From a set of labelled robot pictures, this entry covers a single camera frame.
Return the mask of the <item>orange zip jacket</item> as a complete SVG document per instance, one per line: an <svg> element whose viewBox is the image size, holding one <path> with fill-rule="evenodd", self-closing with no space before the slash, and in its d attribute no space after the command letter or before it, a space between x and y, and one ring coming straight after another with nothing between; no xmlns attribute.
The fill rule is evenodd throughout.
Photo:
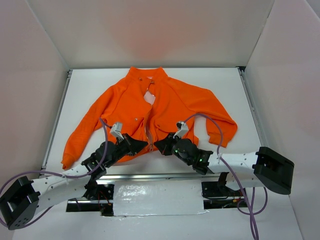
<svg viewBox="0 0 320 240"><path fill-rule="evenodd" d="M143 154L156 150L155 143L176 131L187 120L185 137L197 144L194 114L205 114L209 143L226 147L238 126L209 90L169 77L163 68L131 67L127 75L110 86L88 109L68 138L62 155L63 169L69 169L82 155L94 131L102 122L122 123L122 131L147 142Z"/></svg>

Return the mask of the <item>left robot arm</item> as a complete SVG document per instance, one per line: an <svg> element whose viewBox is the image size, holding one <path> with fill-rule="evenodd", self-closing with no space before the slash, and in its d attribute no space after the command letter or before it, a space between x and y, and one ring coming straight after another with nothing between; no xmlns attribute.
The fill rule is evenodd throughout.
<svg viewBox="0 0 320 240"><path fill-rule="evenodd" d="M30 225L32 218L61 202L98 194L97 179L125 156L135 156L147 142L123 134L123 140L103 142L87 159L62 173L48 173L38 179L19 176L0 197L0 212L9 230Z"/></svg>

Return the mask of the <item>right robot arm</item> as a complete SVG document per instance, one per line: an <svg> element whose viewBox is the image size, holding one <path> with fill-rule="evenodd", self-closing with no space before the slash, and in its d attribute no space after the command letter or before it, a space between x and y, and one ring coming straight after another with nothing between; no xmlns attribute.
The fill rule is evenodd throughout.
<svg viewBox="0 0 320 240"><path fill-rule="evenodd" d="M172 132L154 145L162 155L176 156L198 174L219 174L217 189L223 196L240 187L265 187L276 194L291 194L295 164L269 147L242 154L217 153L200 149Z"/></svg>

